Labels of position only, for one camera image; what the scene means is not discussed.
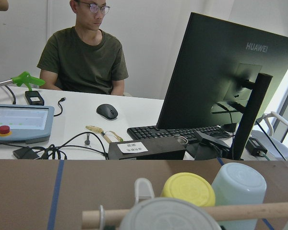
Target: computer mouse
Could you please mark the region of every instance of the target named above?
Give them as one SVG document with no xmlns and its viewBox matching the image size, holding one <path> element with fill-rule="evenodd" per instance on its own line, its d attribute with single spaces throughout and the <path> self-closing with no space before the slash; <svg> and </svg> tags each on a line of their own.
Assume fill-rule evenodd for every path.
<svg viewBox="0 0 288 230">
<path fill-rule="evenodd" d="M 101 104 L 97 107 L 96 112 L 108 120 L 115 119 L 119 114 L 117 110 L 110 104 Z"/>
</svg>

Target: white wall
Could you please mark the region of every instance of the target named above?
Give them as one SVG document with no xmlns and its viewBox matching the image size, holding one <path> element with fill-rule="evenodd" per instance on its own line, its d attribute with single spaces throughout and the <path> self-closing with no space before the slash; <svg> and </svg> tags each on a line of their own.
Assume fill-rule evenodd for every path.
<svg viewBox="0 0 288 230">
<path fill-rule="evenodd" d="M 9 0 L 0 12 L 0 81 L 36 67 L 47 38 L 71 27 L 69 0 Z M 190 12 L 288 36 L 288 0 L 107 0 L 101 29 L 123 44 L 133 96 L 163 99 Z"/>
</svg>

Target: keyboard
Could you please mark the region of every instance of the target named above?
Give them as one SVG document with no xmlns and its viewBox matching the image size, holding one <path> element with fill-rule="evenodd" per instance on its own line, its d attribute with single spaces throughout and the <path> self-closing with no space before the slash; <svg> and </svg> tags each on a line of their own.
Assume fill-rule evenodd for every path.
<svg viewBox="0 0 288 230">
<path fill-rule="evenodd" d="M 194 136 L 194 131 L 201 131 L 217 139 L 229 138 L 230 134 L 225 132 L 219 126 L 209 126 L 201 128 L 181 128 L 181 129 L 158 129 L 156 126 L 132 127 L 127 129 L 127 133 L 133 140 L 148 138 L 170 137 L 174 135 L 184 136 L 188 139 L 189 144 L 198 142 Z"/>
</svg>

